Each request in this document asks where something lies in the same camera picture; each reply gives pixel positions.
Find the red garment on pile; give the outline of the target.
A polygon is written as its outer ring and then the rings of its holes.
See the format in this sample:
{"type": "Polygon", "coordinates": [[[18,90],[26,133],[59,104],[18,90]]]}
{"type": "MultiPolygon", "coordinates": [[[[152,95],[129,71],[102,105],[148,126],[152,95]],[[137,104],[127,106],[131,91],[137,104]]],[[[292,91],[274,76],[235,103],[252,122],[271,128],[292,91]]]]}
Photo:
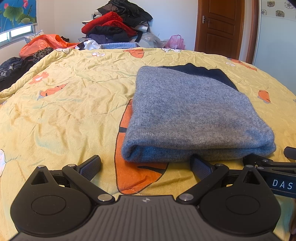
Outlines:
{"type": "Polygon", "coordinates": [[[105,15],[102,15],[94,20],[88,22],[84,27],[82,27],[81,32],[88,34],[94,27],[118,27],[125,30],[128,37],[134,37],[137,32],[123,23],[123,19],[115,12],[110,11],[105,15]]]}

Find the lotus flower window blind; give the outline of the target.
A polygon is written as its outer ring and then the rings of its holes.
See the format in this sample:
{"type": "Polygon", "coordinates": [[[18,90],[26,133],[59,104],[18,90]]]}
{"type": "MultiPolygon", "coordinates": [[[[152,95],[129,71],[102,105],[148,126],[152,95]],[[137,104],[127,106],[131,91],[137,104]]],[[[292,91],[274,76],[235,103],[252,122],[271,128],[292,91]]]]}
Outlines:
{"type": "Polygon", "coordinates": [[[36,0],[3,0],[0,11],[1,33],[37,23],[36,0]]]}

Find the pink plastic bag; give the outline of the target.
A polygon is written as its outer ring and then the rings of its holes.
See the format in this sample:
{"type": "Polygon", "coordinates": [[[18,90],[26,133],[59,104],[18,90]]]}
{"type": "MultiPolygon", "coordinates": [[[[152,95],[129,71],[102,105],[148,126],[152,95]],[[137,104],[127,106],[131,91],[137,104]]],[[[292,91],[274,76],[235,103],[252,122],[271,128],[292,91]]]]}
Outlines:
{"type": "Polygon", "coordinates": [[[165,48],[167,49],[185,49],[184,39],[181,35],[173,35],[170,39],[166,42],[165,48]]]}

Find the window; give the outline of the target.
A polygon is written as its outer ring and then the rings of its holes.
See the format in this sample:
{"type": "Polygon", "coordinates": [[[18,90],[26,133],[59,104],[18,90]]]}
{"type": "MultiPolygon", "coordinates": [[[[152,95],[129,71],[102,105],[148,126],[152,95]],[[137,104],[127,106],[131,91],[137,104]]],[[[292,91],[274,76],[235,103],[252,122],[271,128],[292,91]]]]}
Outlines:
{"type": "Polygon", "coordinates": [[[16,28],[7,32],[1,33],[1,48],[9,44],[21,41],[25,36],[35,33],[34,25],[27,25],[20,28],[16,28]]]}

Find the orange garment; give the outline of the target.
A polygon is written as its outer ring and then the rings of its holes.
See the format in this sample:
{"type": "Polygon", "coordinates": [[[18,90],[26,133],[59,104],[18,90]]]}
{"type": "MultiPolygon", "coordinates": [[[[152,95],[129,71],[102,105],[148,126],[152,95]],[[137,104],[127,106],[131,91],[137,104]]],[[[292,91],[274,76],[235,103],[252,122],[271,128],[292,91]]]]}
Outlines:
{"type": "Polygon", "coordinates": [[[53,49],[75,48],[78,43],[69,43],[64,41],[61,36],[56,34],[43,34],[33,38],[28,44],[24,45],[19,52],[20,58],[27,58],[32,56],[37,51],[43,50],[47,47],[53,49]]]}

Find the dark navy garment on pile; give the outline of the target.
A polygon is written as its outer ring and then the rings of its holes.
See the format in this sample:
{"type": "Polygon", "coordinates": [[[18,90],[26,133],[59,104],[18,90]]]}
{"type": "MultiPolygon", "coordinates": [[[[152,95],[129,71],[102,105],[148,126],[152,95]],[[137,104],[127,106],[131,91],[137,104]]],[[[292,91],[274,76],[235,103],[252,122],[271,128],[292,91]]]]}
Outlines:
{"type": "Polygon", "coordinates": [[[130,41],[126,31],[119,27],[96,26],[86,36],[95,40],[98,44],[125,43],[130,41]]]}

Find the black garment on pile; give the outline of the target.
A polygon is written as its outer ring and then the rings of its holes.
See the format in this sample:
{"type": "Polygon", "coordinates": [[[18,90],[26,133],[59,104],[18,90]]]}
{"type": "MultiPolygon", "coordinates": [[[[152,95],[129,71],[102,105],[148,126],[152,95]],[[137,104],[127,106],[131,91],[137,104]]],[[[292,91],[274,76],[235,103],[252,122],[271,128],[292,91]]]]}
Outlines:
{"type": "Polygon", "coordinates": [[[98,8],[95,13],[105,15],[110,11],[117,13],[126,25],[133,28],[148,24],[153,19],[144,9],[126,0],[109,1],[106,5],[98,8]]]}

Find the yellow patterned quilt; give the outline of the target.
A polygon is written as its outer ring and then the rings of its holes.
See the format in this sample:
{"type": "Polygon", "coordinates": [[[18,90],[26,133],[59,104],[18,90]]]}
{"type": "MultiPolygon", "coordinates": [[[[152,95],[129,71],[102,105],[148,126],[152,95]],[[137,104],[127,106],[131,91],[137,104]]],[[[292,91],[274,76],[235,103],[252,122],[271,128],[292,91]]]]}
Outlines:
{"type": "Polygon", "coordinates": [[[117,157],[136,75],[142,66],[192,63],[220,69],[273,129],[274,161],[295,147],[295,95],[266,72],[221,55],[171,49],[58,49],[1,92],[1,240],[16,234],[10,207],[38,165],[58,170],[93,155],[102,170],[93,182],[108,193],[177,196],[197,183],[189,163],[140,169],[117,157]]]}

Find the brown wooden door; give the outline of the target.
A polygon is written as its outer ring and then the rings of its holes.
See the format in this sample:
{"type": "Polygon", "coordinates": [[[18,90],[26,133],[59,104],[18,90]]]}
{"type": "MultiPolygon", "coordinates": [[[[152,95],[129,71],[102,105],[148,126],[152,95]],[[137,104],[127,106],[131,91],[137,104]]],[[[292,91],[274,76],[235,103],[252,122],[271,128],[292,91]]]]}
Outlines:
{"type": "Polygon", "coordinates": [[[238,59],[245,1],[198,1],[195,51],[238,59]]]}

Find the light blue folded cloth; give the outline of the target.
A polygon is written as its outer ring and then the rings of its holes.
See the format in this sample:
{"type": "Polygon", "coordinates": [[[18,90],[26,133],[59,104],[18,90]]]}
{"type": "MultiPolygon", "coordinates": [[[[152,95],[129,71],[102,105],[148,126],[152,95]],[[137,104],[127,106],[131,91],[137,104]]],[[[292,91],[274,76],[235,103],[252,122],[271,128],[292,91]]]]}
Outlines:
{"type": "Polygon", "coordinates": [[[101,44],[101,49],[132,49],[139,47],[139,44],[136,42],[124,42],[124,43],[106,43],[101,44]]]}

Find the white wardrobe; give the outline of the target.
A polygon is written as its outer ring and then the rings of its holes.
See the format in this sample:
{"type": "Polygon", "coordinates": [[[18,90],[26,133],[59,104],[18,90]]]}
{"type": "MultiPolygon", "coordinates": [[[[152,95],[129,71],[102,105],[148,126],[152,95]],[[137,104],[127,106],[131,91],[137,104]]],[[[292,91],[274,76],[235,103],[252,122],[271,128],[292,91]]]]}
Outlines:
{"type": "Polygon", "coordinates": [[[254,65],[295,93],[295,5],[260,1],[254,65]]]}

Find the white silver plastic bag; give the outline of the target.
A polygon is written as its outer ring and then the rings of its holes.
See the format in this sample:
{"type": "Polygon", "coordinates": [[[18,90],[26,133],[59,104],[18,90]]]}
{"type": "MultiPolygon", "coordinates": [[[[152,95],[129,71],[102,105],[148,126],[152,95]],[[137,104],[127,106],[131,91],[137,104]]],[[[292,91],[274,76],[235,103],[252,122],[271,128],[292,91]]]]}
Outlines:
{"type": "Polygon", "coordinates": [[[87,40],[84,42],[79,43],[75,49],[78,50],[94,50],[94,49],[100,49],[101,45],[98,44],[95,40],[87,40]]]}

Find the grey knit sweater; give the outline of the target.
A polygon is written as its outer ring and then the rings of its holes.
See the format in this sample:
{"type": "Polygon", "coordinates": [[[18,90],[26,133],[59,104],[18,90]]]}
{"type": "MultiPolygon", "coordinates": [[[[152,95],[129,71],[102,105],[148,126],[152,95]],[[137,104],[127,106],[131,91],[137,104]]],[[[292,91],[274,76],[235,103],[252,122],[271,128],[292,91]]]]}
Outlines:
{"type": "Polygon", "coordinates": [[[245,94],[211,77],[163,67],[138,70],[121,147],[126,161],[182,162],[193,154],[223,161],[275,149],[272,129],[245,94]]]}

